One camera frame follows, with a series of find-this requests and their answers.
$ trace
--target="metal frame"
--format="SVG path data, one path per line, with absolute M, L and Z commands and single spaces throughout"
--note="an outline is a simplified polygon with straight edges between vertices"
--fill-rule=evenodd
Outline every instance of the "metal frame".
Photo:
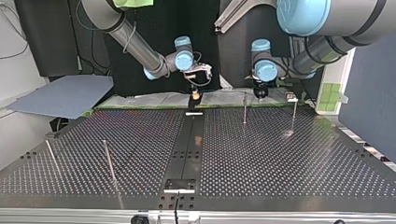
M 76 210 L 76 209 L 0 209 L 0 223 L 130 223 L 133 216 L 148 217 L 150 224 L 175 223 L 173 212 L 134 210 Z M 396 215 L 361 213 L 219 213 L 219 212 L 178 212 L 180 223 L 262 223 L 329 224 L 338 219 L 346 223 L 393 223 Z
M 259 5 L 277 6 L 276 0 L 232 0 L 215 22 L 216 32 L 225 34 L 252 8 Z

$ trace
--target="robotic arm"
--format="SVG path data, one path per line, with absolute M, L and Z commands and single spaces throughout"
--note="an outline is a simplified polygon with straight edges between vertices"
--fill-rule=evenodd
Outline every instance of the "robotic arm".
M 277 77 L 307 79 L 318 68 L 336 62 L 356 47 L 367 46 L 396 31 L 394 0 L 233 0 L 215 22 L 218 33 L 226 33 L 244 14 L 258 5 L 276 8 L 280 27 L 290 35 L 305 36 L 304 50 L 295 58 L 274 58 L 271 43 L 252 43 L 251 61 L 255 86 L 268 90 L 266 83 Z M 307 36 L 320 36 L 308 44 Z
M 194 60 L 188 36 L 177 38 L 176 52 L 164 57 L 152 49 L 135 27 L 125 20 L 124 11 L 128 8 L 116 7 L 113 0 L 82 0 L 82 5 L 96 27 L 113 36 L 143 65 L 148 79 L 168 77 L 177 70 L 184 74 L 204 71 L 209 80 L 207 84 L 210 82 L 211 66 Z

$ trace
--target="metal bracket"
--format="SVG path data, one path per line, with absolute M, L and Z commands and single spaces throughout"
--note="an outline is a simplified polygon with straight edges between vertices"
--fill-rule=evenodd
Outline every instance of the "metal bracket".
M 277 6 L 276 0 L 232 0 L 215 22 L 216 33 L 225 34 L 252 8 L 259 5 L 269 5 L 274 8 Z
M 184 71 L 184 73 L 186 75 L 188 74 L 194 74 L 196 72 L 205 72 L 206 73 L 206 78 L 210 79 L 212 78 L 212 66 L 210 66 L 209 64 L 206 63 L 198 63 L 195 66 L 193 66 L 192 68 L 190 68 L 187 71 Z
M 168 179 L 164 193 L 193 194 L 195 193 L 194 179 Z

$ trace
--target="robot end effector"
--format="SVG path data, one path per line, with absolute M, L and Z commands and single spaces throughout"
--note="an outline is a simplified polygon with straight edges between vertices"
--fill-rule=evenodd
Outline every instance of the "robot end effector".
M 82 0 L 87 15 L 100 30 L 109 33 L 124 49 L 144 67 L 148 79 L 169 77 L 177 70 L 184 74 L 203 71 L 211 80 L 211 66 L 194 60 L 191 40 L 181 36 L 175 40 L 176 52 L 162 56 L 151 48 L 146 40 L 136 31 L 136 27 L 125 20 L 124 8 L 115 7 L 113 1 Z

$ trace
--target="green object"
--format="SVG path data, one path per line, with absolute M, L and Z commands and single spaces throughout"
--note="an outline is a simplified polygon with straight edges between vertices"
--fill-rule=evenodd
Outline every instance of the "green object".
M 116 7 L 149 7 L 154 0 L 113 0 Z
M 322 93 L 320 95 L 318 110 L 334 112 L 340 101 L 341 84 L 325 83 L 323 84 Z

